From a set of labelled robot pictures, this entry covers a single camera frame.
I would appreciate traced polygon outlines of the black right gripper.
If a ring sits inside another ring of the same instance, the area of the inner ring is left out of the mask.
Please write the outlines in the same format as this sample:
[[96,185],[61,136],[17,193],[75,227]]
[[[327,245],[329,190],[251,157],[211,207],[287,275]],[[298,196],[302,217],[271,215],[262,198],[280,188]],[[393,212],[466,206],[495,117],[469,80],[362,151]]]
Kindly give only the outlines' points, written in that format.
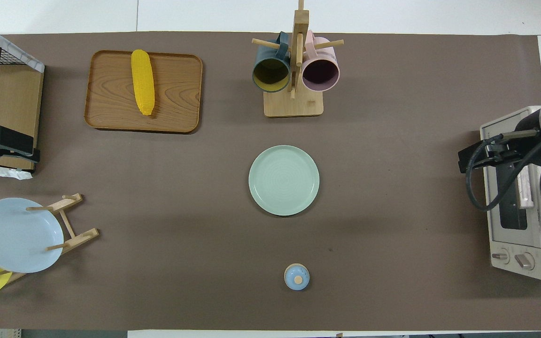
[[518,122],[515,129],[503,135],[489,137],[482,141],[482,147],[466,147],[458,152],[458,168],[461,174],[468,169],[488,166],[487,158],[498,157],[501,153],[504,163],[516,163],[526,157],[530,150],[541,142],[540,111],[537,110]]

